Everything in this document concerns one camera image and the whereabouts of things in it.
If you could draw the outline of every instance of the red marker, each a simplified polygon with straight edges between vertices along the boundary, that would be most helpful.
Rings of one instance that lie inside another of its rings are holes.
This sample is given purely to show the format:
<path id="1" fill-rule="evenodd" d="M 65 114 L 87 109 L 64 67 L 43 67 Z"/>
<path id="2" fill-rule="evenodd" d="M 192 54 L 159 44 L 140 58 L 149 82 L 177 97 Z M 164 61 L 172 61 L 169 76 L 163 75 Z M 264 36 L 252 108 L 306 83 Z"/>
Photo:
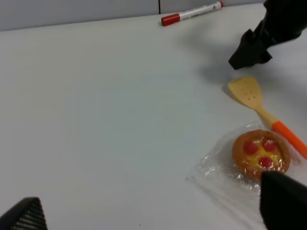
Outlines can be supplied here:
<path id="1" fill-rule="evenodd" d="M 208 12 L 216 11 L 221 9 L 224 6 L 222 1 L 218 1 L 215 4 L 209 6 L 201 6 L 189 11 L 183 11 L 181 13 L 175 13 L 166 17 L 161 18 L 163 26 L 167 26 L 188 18 L 194 18 L 200 15 L 203 15 Z"/>

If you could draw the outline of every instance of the plastic wrap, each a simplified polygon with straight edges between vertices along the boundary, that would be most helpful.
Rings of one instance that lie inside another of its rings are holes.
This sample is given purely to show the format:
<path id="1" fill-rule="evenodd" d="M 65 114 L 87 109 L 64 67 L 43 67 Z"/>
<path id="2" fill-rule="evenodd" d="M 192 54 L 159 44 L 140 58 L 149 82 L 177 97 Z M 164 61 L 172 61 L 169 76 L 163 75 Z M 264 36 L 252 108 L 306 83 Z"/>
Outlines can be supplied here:
<path id="1" fill-rule="evenodd" d="M 258 129 L 266 130 L 263 125 L 252 123 L 223 136 L 188 176 L 217 205 L 249 229 L 255 229 L 263 223 L 259 211 L 260 181 L 247 176 L 235 164 L 232 147 L 240 135 Z M 285 174 L 295 178 L 297 174 L 306 171 L 306 160 L 285 139 L 283 141 L 290 157 Z"/>

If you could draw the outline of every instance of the wooden spatula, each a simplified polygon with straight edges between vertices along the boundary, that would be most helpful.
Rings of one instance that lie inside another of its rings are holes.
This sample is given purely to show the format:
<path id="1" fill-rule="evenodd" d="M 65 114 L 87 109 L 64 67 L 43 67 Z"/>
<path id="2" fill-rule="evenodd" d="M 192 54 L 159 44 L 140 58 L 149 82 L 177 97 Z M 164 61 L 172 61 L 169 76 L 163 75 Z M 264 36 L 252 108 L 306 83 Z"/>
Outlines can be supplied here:
<path id="1" fill-rule="evenodd" d="M 307 159 L 307 146 L 278 118 L 268 113 L 262 107 L 261 90 L 254 77 L 250 76 L 236 79 L 228 84 L 228 88 L 239 102 L 255 110 L 266 121 L 270 129 L 286 138 L 290 144 Z"/>

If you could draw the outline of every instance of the pizza crust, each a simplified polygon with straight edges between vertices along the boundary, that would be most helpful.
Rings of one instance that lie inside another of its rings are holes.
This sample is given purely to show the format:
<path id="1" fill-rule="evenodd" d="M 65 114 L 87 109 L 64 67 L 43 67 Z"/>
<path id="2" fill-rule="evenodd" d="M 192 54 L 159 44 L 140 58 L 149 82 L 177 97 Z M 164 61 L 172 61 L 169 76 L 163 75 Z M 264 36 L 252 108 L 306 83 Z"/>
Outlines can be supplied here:
<path id="1" fill-rule="evenodd" d="M 249 140 L 253 141 L 263 138 L 271 139 L 275 143 L 278 151 L 281 154 L 280 163 L 278 165 L 274 164 L 270 168 L 265 168 L 265 167 L 260 167 L 259 165 L 252 164 L 247 160 L 248 156 L 244 152 L 243 148 L 244 143 Z M 235 164 L 246 176 L 257 180 L 261 179 L 261 174 L 264 171 L 278 171 L 280 173 L 285 173 L 289 168 L 290 158 L 291 158 L 286 143 L 280 137 L 278 137 L 276 134 L 272 132 L 260 129 L 250 131 L 239 136 L 234 142 L 232 148 L 232 157 Z"/>

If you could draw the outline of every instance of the table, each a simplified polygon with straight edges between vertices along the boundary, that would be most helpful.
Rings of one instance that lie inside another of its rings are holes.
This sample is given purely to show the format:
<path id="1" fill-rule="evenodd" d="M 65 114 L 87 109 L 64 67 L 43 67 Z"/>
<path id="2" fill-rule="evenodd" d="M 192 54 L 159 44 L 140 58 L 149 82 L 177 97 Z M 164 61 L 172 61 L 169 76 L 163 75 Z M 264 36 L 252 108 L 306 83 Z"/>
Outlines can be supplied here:
<path id="1" fill-rule="evenodd" d="M 260 120 L 224 93 L 236 77 L 257 77 L 265 107 L 307 142 L 307 34 L 266 65 L 227 62 L 264 14 L 1 32 L 0 213 L 38 196 L 51 230 L 245 229 L 186 177 L 221 136 Z"/>

